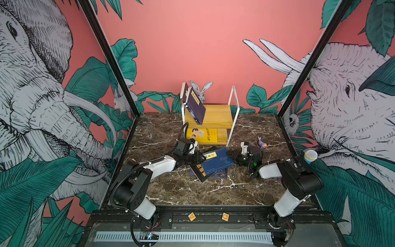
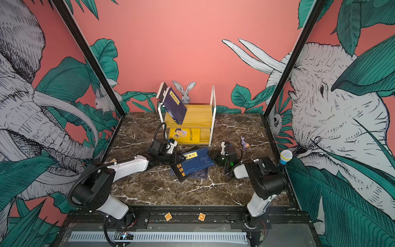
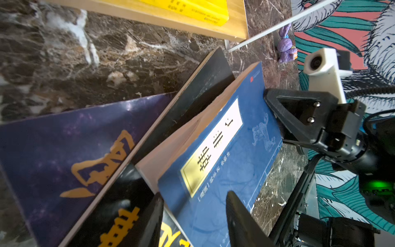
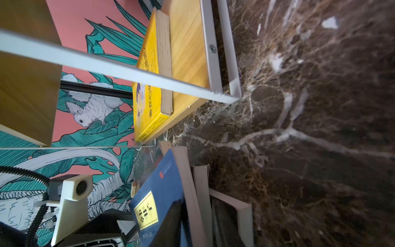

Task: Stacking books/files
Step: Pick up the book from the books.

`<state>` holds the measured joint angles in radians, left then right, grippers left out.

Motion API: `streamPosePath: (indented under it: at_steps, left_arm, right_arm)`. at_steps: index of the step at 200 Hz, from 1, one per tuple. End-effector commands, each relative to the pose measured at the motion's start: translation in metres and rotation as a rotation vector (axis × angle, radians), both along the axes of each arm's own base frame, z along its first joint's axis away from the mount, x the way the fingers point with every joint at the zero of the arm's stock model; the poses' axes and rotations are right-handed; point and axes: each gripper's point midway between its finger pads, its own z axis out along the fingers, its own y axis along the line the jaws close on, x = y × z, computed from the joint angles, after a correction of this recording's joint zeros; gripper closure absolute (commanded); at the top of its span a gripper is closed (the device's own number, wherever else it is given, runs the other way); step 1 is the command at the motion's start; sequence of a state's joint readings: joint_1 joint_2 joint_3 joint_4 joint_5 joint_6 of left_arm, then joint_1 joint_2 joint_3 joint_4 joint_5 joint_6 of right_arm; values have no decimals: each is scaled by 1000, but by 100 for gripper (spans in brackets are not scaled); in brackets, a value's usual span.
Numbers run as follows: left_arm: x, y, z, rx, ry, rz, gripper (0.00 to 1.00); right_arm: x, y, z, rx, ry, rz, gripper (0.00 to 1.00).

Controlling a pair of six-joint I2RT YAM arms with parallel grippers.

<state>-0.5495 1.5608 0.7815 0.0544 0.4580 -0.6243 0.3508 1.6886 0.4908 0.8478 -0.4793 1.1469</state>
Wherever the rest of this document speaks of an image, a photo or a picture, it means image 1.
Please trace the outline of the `blue book yellow label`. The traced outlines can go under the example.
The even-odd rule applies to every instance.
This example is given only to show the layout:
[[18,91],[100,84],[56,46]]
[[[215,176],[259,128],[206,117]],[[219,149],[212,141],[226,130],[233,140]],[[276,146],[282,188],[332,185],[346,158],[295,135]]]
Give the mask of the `blue book yellow label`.
[[206,160],[202,163],[206,175],[234,166],[233,159],[228,155],[226,147],[203,153]]

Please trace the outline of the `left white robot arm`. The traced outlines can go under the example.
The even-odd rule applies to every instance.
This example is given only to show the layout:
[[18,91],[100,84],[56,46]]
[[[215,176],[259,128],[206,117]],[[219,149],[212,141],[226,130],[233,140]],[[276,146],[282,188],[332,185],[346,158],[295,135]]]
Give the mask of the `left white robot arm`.
[[164,155],[145,163],[131,161],[123,169],[109,189],[111,206],[124,209],[154,224],[158,213],[156,206],[147,198],[151,180],[178,169],[180,166],[202,164],[206,157],[200,153],[188,153],[183,156]]

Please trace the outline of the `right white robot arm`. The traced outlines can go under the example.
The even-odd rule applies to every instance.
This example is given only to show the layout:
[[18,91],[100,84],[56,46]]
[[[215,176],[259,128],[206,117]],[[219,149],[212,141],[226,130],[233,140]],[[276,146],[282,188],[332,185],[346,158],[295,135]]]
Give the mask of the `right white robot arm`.
[[307,150],[288,160],[264,162],[259,147],[248,142],[241,143],[241,152],[235,157],[235,162],[246,166],[253,178],[280,178],[286,189],[269,210],[267,220],[271,228],[290,227],[295,209],[324,187],[322,179],[310,166],[317,158],[316,151]]

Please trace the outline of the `purple book yellow label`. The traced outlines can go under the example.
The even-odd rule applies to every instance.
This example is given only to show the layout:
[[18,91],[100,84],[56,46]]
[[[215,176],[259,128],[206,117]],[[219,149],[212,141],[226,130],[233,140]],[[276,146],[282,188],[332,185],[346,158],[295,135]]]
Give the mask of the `purple book yellow label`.
[[186,94],[186,107],[198,125],[204,122],[206,108],[193,88],[189,87]]

